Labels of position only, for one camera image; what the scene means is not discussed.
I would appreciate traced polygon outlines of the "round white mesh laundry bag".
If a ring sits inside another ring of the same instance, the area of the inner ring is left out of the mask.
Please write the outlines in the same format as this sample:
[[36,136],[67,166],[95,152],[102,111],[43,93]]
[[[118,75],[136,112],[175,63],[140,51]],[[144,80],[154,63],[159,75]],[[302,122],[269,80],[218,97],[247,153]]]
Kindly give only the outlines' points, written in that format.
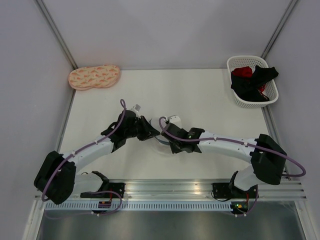
[[[154,117],[149,120],[149,124],[156,129],[158,132],[162,132],[162,129],[159,125],[159,117]],[[163,137],[161,134],[154,136],[151,139],[151,148],[158,154],[163,156],[171,156],[172,150],[170,147],[170,142]]]

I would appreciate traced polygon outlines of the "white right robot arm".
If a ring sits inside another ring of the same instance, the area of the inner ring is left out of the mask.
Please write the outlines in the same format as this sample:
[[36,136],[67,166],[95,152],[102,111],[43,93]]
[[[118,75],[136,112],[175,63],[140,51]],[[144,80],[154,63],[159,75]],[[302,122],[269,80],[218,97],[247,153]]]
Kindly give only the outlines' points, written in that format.
[[235,171],[228,183],[228,192],[235,198],[259,184],[277,186],[281,183],[287,155],[269,135],[227,138],[202,128],[186,131],[173,123],[168,123],[161,135],[169,141],[174,154],[215,153],[247,162],[248,167]]

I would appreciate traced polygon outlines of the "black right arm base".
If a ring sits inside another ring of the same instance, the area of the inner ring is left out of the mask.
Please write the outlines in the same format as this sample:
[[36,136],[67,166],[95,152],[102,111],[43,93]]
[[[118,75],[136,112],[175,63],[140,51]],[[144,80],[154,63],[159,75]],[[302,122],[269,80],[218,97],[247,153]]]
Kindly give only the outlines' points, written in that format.
[[234,198],[229,184],[225,182],[212,183],[211,196],[219,202],[227,202]]

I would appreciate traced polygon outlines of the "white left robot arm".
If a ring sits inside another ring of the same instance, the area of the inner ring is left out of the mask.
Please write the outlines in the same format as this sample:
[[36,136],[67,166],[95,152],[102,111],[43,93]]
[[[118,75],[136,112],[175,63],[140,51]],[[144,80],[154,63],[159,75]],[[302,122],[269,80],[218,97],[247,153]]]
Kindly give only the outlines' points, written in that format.
[[35,177],[34,186],[41,191],[42,201],[52,201],[56,205],[73,194],[104,198],[109,193],[109,179],[99,171],[87,174],[80,174],[79,171],[93,161],[117,151],[128,139],[146,141],[158,135],[160,132],[144,116],[137,116],[132,110],[124,110],[118,120],[91,143],[67,153],[51,151]]

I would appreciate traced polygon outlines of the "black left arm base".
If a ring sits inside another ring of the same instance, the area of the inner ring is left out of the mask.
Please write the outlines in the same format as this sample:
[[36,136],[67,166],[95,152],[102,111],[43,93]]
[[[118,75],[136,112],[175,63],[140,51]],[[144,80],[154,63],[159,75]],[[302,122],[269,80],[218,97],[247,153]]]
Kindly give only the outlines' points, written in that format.
[[119,199],[124,197],[125,186],[124,182],[110,182],[104,184],[96,192],[83,192],[80,197],[83,199]]

